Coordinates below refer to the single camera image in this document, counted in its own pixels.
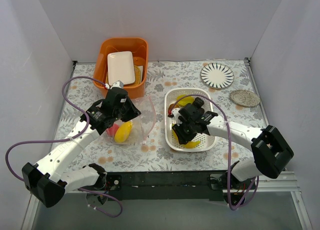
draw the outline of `beige plate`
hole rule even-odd
[[[243,89],[231,92],[230,99],[237,105],[244,107],[255,107],[261,101],[255,93]]]

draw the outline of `pink object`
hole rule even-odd
[[[113,124],[113,126],[111,128],[106,129],[106,133],[110,136],[110,137],[114,137],[117,130],[119,128],[118,124]]]

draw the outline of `white wall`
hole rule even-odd
[[[252,56],[281,0],[40,0],[72,60],[110,37],[140,36],[150,60]]]
[[[320,0],[282,0],[252,57],[270,120],[295,156],[290,164],[313,229],[320,229]]]
[[[30,195],[8,171],[5,152],[18,141],[53,137],[72,62],[39,0],[0,0],[0,23],[0,229],[18,230]],[[21,175],[49,150],[17,147],[9,159]]]

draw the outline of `robotic arm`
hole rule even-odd
[[[210,111],[205,113],[203,105],[203,100],[197,97],[193,104],[172,111],[171,117],[176,121],[172,129],[180,144],[191,141],[197,133],[228,139],[223,117]],[[235,122],[229,122],[229,126],[232,141],[251,149],[253,153],[253,158],[232,165],[232,186],[259,175],[276,179],[294,156],[292,149],[274,126],[260,129]]]
[[[86,112],[89,115],[89,126],[82,135],[74,139],[71,137],[84,129],[85,115],[81,116],[66,137],[70,141],[58,145],[36,164],[27,163],[22,168],[25,187],[47,208],[54,206],[64,194],[83,186],[93,185],[97,190],[103,188],[107,173],[97,164],[89,164],[70,173],[64,173],[64,170],[87,145],[110,128],[116,120],[127,122],[141,115],[120,81],[112,85],[105,99],[95,102]]]

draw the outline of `gray floor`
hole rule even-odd
[[[71,193],[54,207],[39,204],[33,230],[300,230],[290,193],[257,193],[246,207],[231,211],[208,200],[122,201],[123,214],[112,219],[87,207],[86,195]],[[116,213],[115,202],[105,210]]]

